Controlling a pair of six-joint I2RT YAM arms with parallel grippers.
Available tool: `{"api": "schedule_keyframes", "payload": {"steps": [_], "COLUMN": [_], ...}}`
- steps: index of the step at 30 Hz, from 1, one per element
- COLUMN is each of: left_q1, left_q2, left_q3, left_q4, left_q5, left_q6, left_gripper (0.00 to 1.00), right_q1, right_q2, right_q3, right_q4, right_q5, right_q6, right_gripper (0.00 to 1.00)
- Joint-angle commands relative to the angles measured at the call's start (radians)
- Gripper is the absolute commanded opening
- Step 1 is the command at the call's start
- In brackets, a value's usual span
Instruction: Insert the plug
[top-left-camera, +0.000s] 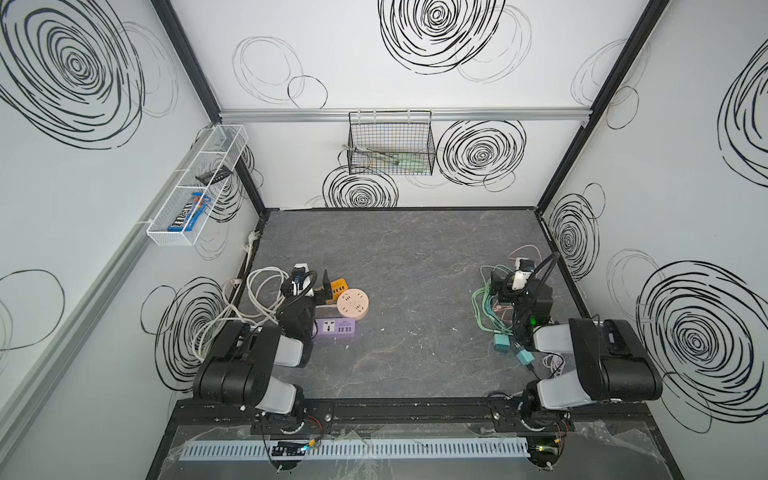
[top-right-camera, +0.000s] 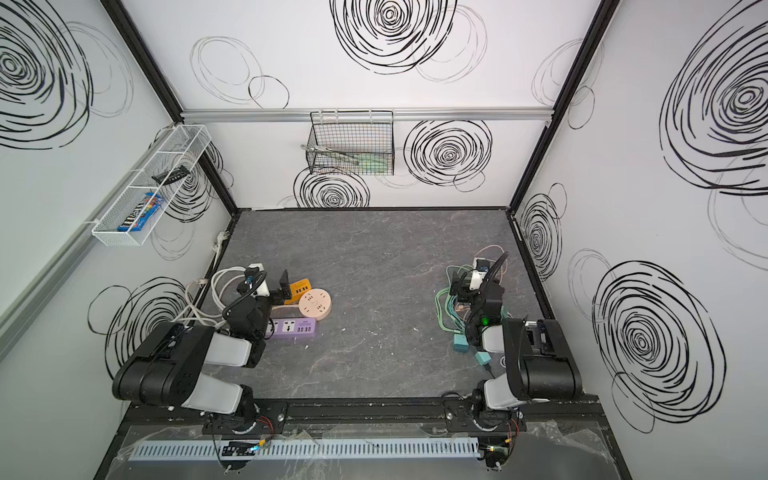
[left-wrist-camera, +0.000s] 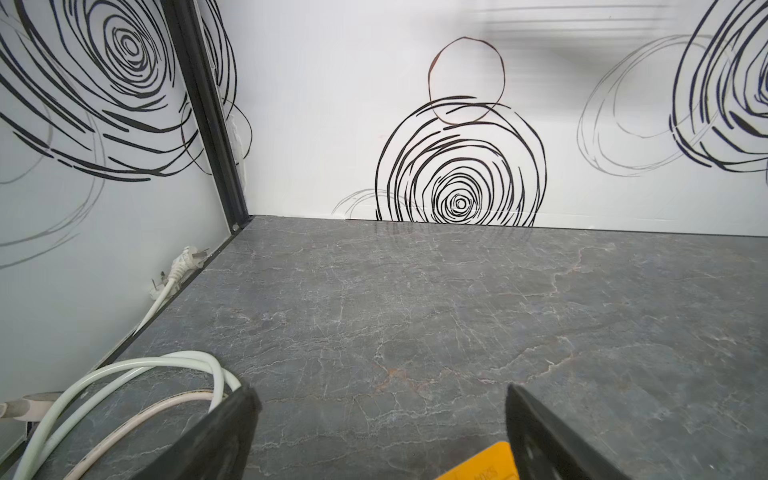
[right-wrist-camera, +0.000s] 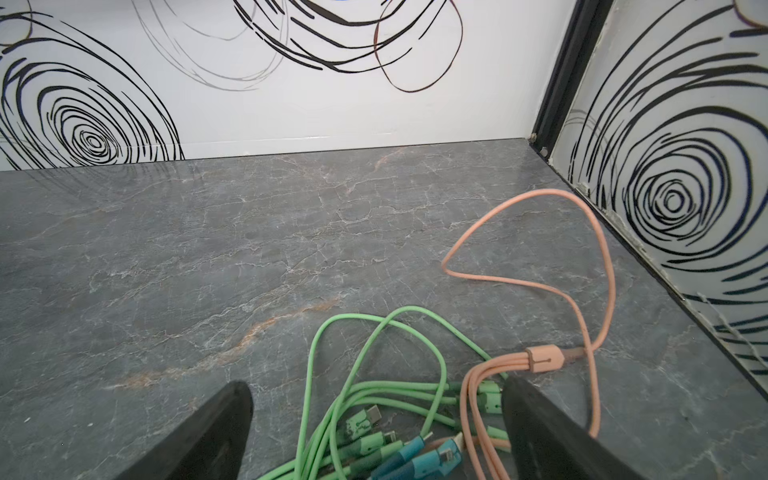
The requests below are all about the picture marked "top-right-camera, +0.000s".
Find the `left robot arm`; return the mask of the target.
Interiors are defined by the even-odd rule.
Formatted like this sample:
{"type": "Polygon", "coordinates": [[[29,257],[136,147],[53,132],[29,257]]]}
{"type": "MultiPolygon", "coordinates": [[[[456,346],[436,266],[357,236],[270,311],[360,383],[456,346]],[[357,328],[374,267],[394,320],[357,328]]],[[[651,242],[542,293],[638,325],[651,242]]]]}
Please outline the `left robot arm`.
{"type": "Polygon", "coordinates": [[[119,368],[112,383],[113,396],[135,404],[182,407],[211,416],[236,435],[246,435],[261,424],[275,431],[245,385],[204,374],[205,365],[253,368],[267,340],[276,333],[272,309],[292,298],[287,272],[271,289],[261,263],[216,272],[218,282],[233,272],[237,298],[225,304],[222,291],[212,291],[219,308],[215,315],[198,309],[188,293],[187,305],[172,320],[154,328],[119,368]]]}

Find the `orange power strip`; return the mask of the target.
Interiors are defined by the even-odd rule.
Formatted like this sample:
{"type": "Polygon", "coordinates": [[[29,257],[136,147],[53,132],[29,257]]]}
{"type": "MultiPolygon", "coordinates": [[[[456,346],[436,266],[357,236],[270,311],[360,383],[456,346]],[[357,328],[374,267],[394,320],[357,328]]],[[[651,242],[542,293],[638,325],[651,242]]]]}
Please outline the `orange power strip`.
{"type": "Polygon", "coordinates": [[[298,304],[301,297],[312,289],[311,282],[308,278],[301,279],[296,282],[292,282],[289,285],[290,296],[284,301],[285,305],[298,304]]]}

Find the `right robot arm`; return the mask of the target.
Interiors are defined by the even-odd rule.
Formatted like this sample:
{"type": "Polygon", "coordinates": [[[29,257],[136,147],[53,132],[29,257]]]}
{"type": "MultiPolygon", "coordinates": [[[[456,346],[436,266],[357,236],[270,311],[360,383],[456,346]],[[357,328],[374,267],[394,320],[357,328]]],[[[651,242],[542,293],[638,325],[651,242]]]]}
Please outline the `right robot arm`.
{"type": "Polygon", "coordinates": [[[480,283],[462,274],[449,287],[450,297],[469,306],[462,319],[469,346],[505,357],[504,372],[482,382],[471,395],[472,419],[483,430],[494,429],[525,404],[584,396],[581,374],[560,324],[505,315],[503,293],[500,282],[489,274],[480,283]]]}

